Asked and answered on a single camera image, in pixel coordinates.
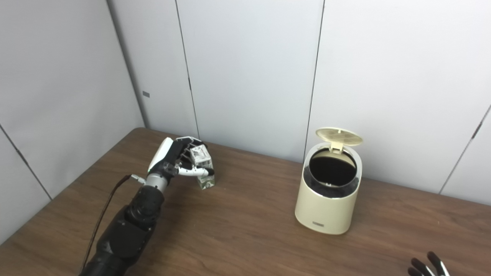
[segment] cable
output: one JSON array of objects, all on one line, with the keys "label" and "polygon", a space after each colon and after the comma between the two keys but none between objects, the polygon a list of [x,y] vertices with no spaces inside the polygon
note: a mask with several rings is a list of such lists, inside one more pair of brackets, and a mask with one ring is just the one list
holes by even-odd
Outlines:
[{"label": "cable", "polygon": [[99,216],[99,219],[97,220],[97,223],[95,224],[94,232],[92,233],[92,237],[90,238],[89,246],[87,248],[87,252],[85,253],[85,257],[83,258],[82,267],[80,268],[79,273],[82,273],[83,269],[85,268],[85,265],[87,264],[87,259],[89,258],[90,249],[92,248],[92,244],[94,243],[95,235],[97,234],[97,230],[99,229],[99,225],[101,224],[102,217],[104,216],[104,213],[106,213],[106,210],[109,206],[109,203],[111,202],[112,196],[114,195],[116,190],[119,188],[119,186],[121,186],[121,184],[123,184],[126,180],[130,179],[130,177],[131,177],[131,175],[128,174],[128,175],[125,175],[123,178],[121,178],[121,180],[119,180],[119,182],[116,183],[116,186],[114,186],[111,193],[109,194],[109,198],[106,201],[104,208],[102,208],[101,215]]}]

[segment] wooden table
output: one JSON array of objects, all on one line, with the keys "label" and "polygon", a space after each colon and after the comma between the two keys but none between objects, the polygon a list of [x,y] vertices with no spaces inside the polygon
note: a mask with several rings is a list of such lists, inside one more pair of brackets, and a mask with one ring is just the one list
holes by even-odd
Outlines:
[{"label": "wooden table", "polygon": [[[0,247],[0,275],[77,275],[114,184],[145,175],[167,135],[135,129]],[[363,179],[350,230],[320,234],[294,215],[301,164],[210,144],[217,185],[177,177],[127,275],[403,276],[435,251],[452,276],[491,275],[491,206]],[[116,193],[99,234],[139,185]]]}]

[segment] cream trash can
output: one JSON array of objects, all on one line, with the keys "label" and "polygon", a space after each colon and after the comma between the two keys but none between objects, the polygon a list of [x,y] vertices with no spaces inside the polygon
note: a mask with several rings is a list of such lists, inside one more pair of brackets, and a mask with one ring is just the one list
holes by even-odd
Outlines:
[{"label": "cream trash can", "polygon": [[349,146],[363,139],[339,128],[320,128],[316,134],[326,142],[305,157],[295,216],[312,230],[339,235],[350,228],[361,179],[360,156]]}]

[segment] robotic finger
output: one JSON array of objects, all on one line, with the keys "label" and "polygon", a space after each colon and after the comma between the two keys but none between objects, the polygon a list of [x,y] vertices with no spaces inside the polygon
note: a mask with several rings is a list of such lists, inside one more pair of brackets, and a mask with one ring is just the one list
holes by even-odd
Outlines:
[{"label": "robotic finger", "polygon": [[181,162],[176,166],[179,175],[184,176],[212,176],[215,171],[212,168],[195,166],[191,163]]}]

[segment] robotic hand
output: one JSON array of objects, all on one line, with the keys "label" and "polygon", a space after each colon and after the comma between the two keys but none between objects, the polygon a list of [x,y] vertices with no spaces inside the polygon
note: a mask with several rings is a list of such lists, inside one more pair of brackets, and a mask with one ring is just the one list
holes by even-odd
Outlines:
[{"label": "robotic hand", "polygon": [[432,251],[428,252],[428,259],[430,262],[433,264],[433,266],[436,268],[436,275],[431,271],[429,267],[427,267],[423,262],[420,260],[413,258],[411,260],[411,264],[414,267],[410,267],[408,269],[408,273],[411,276],[450,276],[450,274],[447,271],[447,268],[443,264],[443,262],[438,258],[438,256],[433,253]]},{"label": "robotic hand", "polygon": [[138,261],[155,230],[170,180],[176,175],[214,175],[213,169],[191,163],[190,149],[203,144],[193,137],[166,138],[162,142],[150,163],[146,180],[140,181],[143,186],[101,235],[96,253],[83,265],[80,276],[122,276]]}]

